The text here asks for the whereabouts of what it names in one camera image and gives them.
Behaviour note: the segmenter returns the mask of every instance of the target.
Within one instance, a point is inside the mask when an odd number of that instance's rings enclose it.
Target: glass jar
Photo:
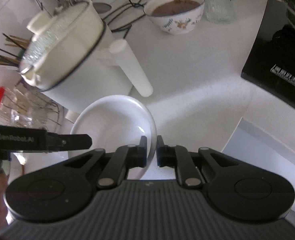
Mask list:
[[[210,22],[229,23],[232,18],[232,0],[205,0],[205,13]]]

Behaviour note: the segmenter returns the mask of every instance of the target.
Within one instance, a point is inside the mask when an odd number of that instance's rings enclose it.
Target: white appliance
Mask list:
[[[91,0],[83,0],[50,18],[36,15],[27,28],[32,42],[20,63],[25,81],[67,109],[81,113],[108,95],[143,97],[153,93],[126,40],[115,40]]]

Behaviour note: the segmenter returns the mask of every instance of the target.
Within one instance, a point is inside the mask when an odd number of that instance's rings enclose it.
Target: black stove top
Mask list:
[[[295,30],[282,2],[267,1],[241,77],[295,108]]]

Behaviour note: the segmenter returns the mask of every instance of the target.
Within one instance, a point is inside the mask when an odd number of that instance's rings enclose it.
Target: brown soup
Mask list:
[[[199,7],[200,4],[192,0],[174,0],[162,4],[152,12],[152,16],[171,16],[179,13],[184,13]]]

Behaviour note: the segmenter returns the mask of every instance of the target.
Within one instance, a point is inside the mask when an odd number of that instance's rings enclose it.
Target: pot handle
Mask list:
[[[153,87],[127,41],[125,39],[115,40],[110,44],[109,51],[140,95],[143,97],[152,95]]]

